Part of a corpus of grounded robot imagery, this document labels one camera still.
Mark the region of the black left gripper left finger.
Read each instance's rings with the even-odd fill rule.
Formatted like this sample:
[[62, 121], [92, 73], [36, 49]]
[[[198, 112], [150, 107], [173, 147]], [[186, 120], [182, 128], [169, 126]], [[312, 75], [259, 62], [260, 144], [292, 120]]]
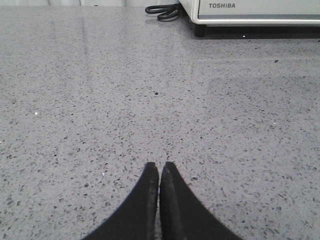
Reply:
[[159, 172], [154, 162], [143, 172], [116, 211], [85, 240], [153, 240], [157, 213]]

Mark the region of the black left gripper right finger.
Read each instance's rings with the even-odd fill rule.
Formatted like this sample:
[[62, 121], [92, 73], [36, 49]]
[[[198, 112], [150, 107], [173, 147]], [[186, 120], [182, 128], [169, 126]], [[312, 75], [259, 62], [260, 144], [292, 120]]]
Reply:
[[163, 240], [239, 240], [187, 186], [173, 162], [166, 162], [159, 194]]

